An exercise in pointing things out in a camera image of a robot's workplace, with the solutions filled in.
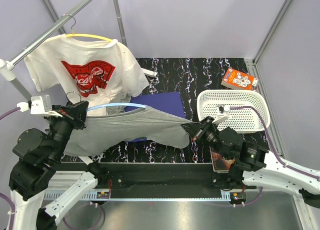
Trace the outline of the grey t shirt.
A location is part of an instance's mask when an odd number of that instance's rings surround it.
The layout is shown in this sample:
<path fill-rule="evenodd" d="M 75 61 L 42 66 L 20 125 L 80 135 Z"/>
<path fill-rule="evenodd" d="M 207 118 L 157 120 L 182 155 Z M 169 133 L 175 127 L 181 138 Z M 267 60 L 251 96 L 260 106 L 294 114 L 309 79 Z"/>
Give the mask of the grey t shirt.
<path fill-rule="evenodd" d="M 185 148 L 190 137 L 181 127 L 190 120 L 165 113 L 148 105 L 129 112 L 107 116 L 89 116 L 85 129 L 74 130 L 64 153 L 70 156 L 95 156 L 125 138 L 146 136 L 164 145 Z"/>

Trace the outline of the light blue plastic hanger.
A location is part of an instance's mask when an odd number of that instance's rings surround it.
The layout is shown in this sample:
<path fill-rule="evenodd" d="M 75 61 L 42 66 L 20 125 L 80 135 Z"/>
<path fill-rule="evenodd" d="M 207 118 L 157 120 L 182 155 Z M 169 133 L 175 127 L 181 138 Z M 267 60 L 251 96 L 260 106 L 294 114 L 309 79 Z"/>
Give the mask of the light blue plastic hanger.
<path fill-rule="evenodd" d="M 68 94 L 73 93 L 76 94 L 79 97 L 79 100 L 81 101 L 81 95 L 75 91 L 69 91 L 65 94 L 66 99 L 70 102 L 70 99 L 68 97 Z M 100 108 L 106 108 L 106 107 L 136 107 L 136 108 L 146 108 L 146 105 L 143 104 L 137 104 L 137 103 L 131 103 L 131 102 L 124 102 L 124 103 L 107 103 L 107 104 L 100 104 L 92 107 L 88 107 L 87 111 L 92 111 Z"/>

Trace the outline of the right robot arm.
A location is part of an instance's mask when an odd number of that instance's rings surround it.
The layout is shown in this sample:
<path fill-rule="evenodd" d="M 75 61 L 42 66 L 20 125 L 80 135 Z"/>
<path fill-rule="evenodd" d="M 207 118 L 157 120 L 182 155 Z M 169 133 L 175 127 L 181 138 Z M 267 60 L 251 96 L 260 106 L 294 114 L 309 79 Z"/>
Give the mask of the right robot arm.
<path fill-rule="evenodd" d="M 242 135 L 227 127 L 219 130 L 207 117 L 200 122 L 183 124 L 192 141 L 207 143 L 227 160 L 233 160 L 227 173 L 229 186 L 241 185 L 283 191 L 305 204 L 320 206 L 320 172 L 290 162 L 271 150 L 244 140 Z"/>

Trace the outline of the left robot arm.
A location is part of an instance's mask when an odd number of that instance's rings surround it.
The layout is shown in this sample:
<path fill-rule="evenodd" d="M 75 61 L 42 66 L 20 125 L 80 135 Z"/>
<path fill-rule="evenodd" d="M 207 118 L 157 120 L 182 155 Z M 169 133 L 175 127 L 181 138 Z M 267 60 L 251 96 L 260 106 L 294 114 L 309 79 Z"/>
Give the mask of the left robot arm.
<path fill-rule="evenodd" d="M 18 138 L 13 153 L 19 157 L 9 177 L 10 197 L 1 194 L 10 205 L 7 229 L 56 229 L 70 209 L 95 187 L 111 187 L 108 170 L 88 157 L 85 171 L 60 197 L 42 206 L 49 181 L 56 173 L 73 130 L 83 130 L 88 101 L 67 106 L 50 105 L 38 110 L 33 100 L 27 104 L 32 113 L 41 113 L 49 121 L 47 133 L 32 128 Z"/>

